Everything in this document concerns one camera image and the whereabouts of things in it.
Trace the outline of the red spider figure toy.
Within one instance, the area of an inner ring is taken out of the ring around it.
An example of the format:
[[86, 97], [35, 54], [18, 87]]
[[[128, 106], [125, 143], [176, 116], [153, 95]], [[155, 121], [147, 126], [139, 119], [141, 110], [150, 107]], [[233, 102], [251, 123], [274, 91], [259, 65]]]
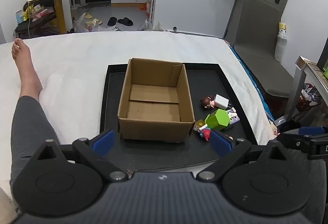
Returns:
[[208, 125], [203, 120], [195, 122], [194, 131], [196, 131], [205, 141], [208, 142], [210, 140], [211, 129], [208, 128]]

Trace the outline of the grey padded chair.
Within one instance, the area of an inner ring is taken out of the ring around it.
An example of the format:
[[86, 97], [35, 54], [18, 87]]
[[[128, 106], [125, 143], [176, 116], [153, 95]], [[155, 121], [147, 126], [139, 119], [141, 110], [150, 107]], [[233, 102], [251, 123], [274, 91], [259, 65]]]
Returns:
[[281, 10], [264, 0], [244, 0], [233, 45], [265, 94], [288, 98], [292, 76], [275, 60]]

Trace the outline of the black chair with clutter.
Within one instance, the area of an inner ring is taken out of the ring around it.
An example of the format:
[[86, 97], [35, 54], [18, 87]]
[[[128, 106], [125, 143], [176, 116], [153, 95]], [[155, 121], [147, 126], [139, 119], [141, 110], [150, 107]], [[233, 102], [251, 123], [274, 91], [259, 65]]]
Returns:
[[22, 13], [23, 21], [13, 32], [15, 38], [28, 39], [59, 34], [53, 0], [26, 2]]

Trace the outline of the brown-haired doll figurine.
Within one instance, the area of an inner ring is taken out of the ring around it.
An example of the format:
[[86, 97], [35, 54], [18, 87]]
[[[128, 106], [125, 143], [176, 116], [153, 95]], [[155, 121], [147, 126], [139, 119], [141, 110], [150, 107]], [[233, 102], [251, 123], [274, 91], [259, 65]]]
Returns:
[[203, 109], [213, 109], [216, 106], [215, 100], [212, 96], [206, 96], [200, 100]]

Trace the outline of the black rectangular tray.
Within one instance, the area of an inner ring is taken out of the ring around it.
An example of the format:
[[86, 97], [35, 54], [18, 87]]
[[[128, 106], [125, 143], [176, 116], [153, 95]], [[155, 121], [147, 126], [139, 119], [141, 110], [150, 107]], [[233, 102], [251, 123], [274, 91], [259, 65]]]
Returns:
[[114, 132], [107, 160], [132, 172], [212, 162], [230, 138], [257, 142], [224, 72], [211, 63], [110, 65], [100, 129]]

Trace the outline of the white plastic bag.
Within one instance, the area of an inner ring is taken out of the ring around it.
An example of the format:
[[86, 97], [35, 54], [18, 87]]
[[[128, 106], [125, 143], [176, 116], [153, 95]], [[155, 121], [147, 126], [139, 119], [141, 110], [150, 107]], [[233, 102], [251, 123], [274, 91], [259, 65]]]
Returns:
[[73, 24], [72, 32], [74, 33], [85, 33], [85, 32], [116, 32], [120, 31], [120, 29], [115, 25], [115, 26], [109, 26], [109, 27], [103, 27], [101, 25], [87, 25], [86, 24], [86, 19], [84, 19], [84, 14], [83, 13], [80, 18]]

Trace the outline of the yellow slipper pair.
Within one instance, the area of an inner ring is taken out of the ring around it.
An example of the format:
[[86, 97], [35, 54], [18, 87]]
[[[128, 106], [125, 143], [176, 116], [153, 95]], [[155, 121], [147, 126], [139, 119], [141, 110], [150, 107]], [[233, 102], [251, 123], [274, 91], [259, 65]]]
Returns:
[[87, 25], [91, 25], [91, 26], [93, 26], [93, 25], [95, 25], [95, 24], [97, 24], [97, 25], [101, 25], [102, 24], [102, 21], [100, 20], [100, 19], [97, 19], [97, 18], [94, 18], [92, 15], [90, 15], [88, 12], [86, 12], [85, 14], [84, 14], [84, 19], [86, 19], [87, 21], [86, 21], [86, 24]]

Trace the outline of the purple rabbit cube toy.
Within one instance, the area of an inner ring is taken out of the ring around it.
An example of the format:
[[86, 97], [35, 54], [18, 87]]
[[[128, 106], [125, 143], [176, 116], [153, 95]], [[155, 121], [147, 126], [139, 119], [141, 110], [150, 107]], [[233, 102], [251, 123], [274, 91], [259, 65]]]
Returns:
[[230, 109], [226, 110], [227, 115], [229, 117], [229, 125], [235, 124], [240, 121], [240, 118], [235, 110], [234, 107], [231, 107]]

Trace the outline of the brown cardboard box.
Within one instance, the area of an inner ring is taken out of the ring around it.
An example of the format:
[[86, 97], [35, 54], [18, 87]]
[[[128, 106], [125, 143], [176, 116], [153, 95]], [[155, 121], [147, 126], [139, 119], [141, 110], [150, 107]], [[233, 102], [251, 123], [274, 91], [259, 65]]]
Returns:
[[195, 122], [185, 65], [130, 59], [117, 117], [123, 139], [184, 142]]

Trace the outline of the green hexagonal container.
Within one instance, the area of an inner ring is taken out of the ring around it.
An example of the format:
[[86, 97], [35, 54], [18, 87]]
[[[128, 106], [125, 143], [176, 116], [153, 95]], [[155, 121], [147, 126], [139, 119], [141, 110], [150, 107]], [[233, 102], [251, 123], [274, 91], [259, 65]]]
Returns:
[[212, 130], [222, 130], [230, 124], [230, 118], [225, 110], [218, 109], [205, 118], [205, 124]]

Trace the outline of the black slipper pair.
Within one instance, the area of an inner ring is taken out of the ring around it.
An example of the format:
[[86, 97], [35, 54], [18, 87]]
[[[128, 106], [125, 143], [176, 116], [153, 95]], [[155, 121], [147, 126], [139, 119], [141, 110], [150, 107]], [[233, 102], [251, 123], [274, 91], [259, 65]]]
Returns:
[[133, 21], [127, 17], [121, 19], [110, 17], [109, 21], [107, 22], [107, 26], [115, 26], [117, 23], [128, 27], [133, 26]]

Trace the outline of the blue patterned bed sheet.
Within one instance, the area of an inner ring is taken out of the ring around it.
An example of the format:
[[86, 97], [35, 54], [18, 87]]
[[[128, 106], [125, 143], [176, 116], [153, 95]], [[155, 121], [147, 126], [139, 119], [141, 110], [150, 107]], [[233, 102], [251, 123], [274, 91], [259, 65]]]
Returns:
[[262, 93], [260, 92], [260, 89], [258, 88], [257, 83], [255, 82], [255, 78], [254, 76], [251, 75], [250, 71], [246, 68], [246, 65], [243, 63], [242, 59], [238, 56], [238, 54], [236, 53], [236, 51], [233, 49], [232, 46], [229, 46], [230, 50], [233, 52], [234, 56], [237, 58], [237, 60], [239, 61], [240, 65], [243, 67], [245, 73], [248, 75], [248, 78], [250, 79], [250, 81], [252, 82], [254, 88], [256, 89], [258, 96], [262, 102], [262, 106], [263, 109], [266, 113], [266, 117], [269, 121], [270, 127], [272, 129], [273, 135], [276, 137], [279, 133], [278, 133], [278, 129], [274, 124], [274, 119], [273, 119], [273, 115], [270, 112], [269, 106], [267, 105], [267, 103], [265, 102]]

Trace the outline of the white yellow bottle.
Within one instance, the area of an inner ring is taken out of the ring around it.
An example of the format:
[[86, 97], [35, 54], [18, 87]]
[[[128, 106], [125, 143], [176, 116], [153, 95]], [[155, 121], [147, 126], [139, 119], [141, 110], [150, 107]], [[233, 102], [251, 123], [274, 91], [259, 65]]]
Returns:
[[286, 39], [287, 25], [285, 23], [279, 23], [278, 38]]

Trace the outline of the white USB wall charger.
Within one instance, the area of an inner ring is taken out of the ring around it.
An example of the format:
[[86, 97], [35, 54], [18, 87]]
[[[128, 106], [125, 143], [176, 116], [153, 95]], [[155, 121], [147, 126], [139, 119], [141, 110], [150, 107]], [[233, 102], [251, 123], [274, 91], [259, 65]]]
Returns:
[[232, 107], [232, 105], [229, 102], [229, 99], [227, 99], [219, 94], [215, 95], [213, 101], [215, 103], [215, 106], [222, 110], [228, 110]]

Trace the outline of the white bed blanket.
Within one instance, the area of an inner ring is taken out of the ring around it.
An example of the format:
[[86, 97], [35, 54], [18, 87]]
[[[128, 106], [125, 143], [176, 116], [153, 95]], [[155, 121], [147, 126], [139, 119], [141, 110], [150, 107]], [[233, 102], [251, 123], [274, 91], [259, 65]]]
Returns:
[[223, 70], [257, 142], [273, 138], [259, 95], [222, 39], [171, 32], [90, 32], [26, 40], [43, 85], [41, 105], [62, 143], [95, 135], [108, 65], [148, 58], [215, 63]]

